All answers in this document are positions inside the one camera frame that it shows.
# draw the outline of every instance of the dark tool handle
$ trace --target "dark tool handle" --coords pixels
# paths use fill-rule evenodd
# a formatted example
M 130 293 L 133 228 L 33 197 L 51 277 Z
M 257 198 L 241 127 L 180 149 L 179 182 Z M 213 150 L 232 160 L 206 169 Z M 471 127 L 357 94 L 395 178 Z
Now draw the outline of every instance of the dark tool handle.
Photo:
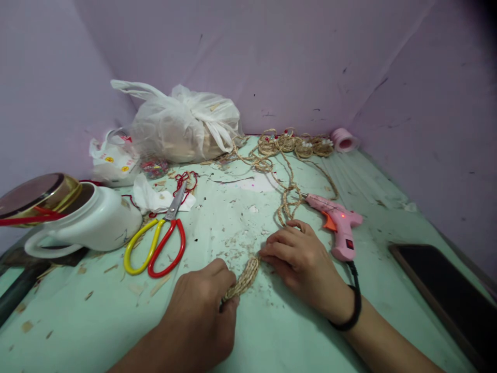
M 7 291 L 0 297 L 0 327 L 14 312 L 26 294 L 33 288 L 36 278 L 50 268 L 50 263 L 40 263 L 21 273 Z

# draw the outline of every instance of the pink tape roll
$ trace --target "pink tape roll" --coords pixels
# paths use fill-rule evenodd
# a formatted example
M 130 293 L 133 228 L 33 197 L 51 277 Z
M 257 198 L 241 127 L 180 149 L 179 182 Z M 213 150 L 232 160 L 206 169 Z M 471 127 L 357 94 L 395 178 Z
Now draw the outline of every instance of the pink tape roll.
M 339 128 L 331 134 L 334 148 L 337 152 L 347 153 L 359 147 L 361 142 L 344 128 Z

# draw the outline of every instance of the purple wall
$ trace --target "purple wall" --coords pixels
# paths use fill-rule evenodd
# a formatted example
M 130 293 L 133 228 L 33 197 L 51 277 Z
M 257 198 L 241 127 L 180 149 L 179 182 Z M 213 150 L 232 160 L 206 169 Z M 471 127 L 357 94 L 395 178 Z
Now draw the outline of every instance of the purple wall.
M 72 2 L 2 1 L 0 66 L 0 195 L 50 172 L 88 177 L 90 139 L 136 113 Z M 25 233 L 0 228 L 0 253 Z
M 497 281 L 497 59 L 468 3 L 438 1 L 350 130 Z
M 119 79 L 222 94 L 247 133 L 314 134 L 351 121 L 432 3 L 76 0 Z

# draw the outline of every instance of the scissor blade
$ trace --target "scissor blade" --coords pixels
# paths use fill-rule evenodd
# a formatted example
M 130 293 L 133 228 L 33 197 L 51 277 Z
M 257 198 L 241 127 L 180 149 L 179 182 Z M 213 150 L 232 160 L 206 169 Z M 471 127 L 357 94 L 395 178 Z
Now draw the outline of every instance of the scissor blade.
M 169 206 L 166 216 L 164 216 L 166 220 L 173 220 L 174 217 L 176 216 L 176 213 L 180 208 L 181 202 L 183 202 L 185 189 L 186 189 L 186 180 L 183 182 L 183 185 L 181 185 L 180 190 L 178 190 L 178 192 L 176 193 L 176 197 L 174 197 L 174 199 L 172 200 L 171 206 Z

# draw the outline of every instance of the table surface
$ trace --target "table surface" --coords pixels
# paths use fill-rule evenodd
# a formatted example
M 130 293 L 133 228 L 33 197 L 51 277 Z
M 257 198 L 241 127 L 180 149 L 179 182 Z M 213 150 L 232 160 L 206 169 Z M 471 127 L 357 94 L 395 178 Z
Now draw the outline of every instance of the table surface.
M 255 141 L 251 138 L 241 153 L 248 154 Z M 288 158 L 303 192 L 333 196 L 319 170 L 292 156 Z M 392 242 L 434 245 L 488 297 L 476 277 L 428 220 L 413 211 L 402 192 L 360 152 L 312 160 L 335 180 L 341 194 L 338 202 L 364 216 L 363 224 L 353 231 L 363 295 L 444 370 L 475 371 L 387 247 Z M 282 156 L 278 155 L 274 163 L 275 175 L 287 183 L 289 173 Z M 216 257 L 224 259 L 239 275 L 249 256 L 259 250 L 269 233 L 279 228 L 275 212 L 281 202 L 281 190 L 275 189 L 268 174 L 257 173 L 241 161 L 227 165 L 187 164 L 173 170 L 195 171 L 200 177 L 195 207 L 178 213 L 187 244 L 170 280 L 151 296 L 160 279 L 150 278 L 146 271 L 138 276 L 125 274 L 124 248 L 105 255 L 90 251 L 78 267 L 55 269 L 24 299 L 25 309 L 14 312 L 0 329 L 2 372 L 105 371 L 159 322 L 180 275 L 201 269 Z M 176 189 L 174 180 L 167 176 L 164 180 L 164 186 L 154 188 L 171 192 Z M 130 190 L 117 189 L 121 194 Z M 295 217 L 311 224 L 323 243 L 332 244 L 333 235 L 321 228 L 324 219 L 319 212 L 303 205 Z M 134 267 L 145 259 L 153 233 L 151 229 L 133 251 Z M 164 268 L 172 261 L 179 243 L 176 230 L 156 268 Z M 339 262 L 335 265 L 350 283 L 347 269 Z M 0 278 L 0 294 L 21 271 L 9 269 Z M 26 322 L 33 327 L 25 333 L 22 325 Z M 241 297 L 233 353 L 214 371 L 331 370 L 367 371 L 340 334 L 295 298 L 263 264 L 252 288 Z

